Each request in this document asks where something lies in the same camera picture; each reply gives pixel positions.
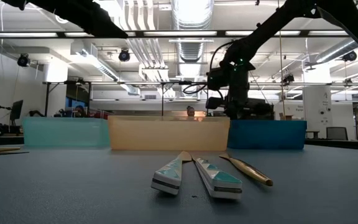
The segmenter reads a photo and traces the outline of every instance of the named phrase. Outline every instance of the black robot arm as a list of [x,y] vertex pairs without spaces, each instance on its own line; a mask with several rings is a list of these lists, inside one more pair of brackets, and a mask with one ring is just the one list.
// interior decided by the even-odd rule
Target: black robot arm
[[24,10],[33,3],[84,29],[95,37],[128,38],[128,35],[111,22],[108,12],[93,0],[3,0],[11,6]]
[[342,27],[358,43],[358,9],[353,0],[286,0],[263,24],[249,36],[236,40],[227,49],[219,68],[208,73],[208,88],[219,90],[229,85],[226,101],[210,98],[206,107],[213,109],[224,105],[225,113],[231,119],[244,119],[252,110],[245,110],[248,104],[248,71],[255,67],[250,60],[258,49],[297,17],[323,18]]

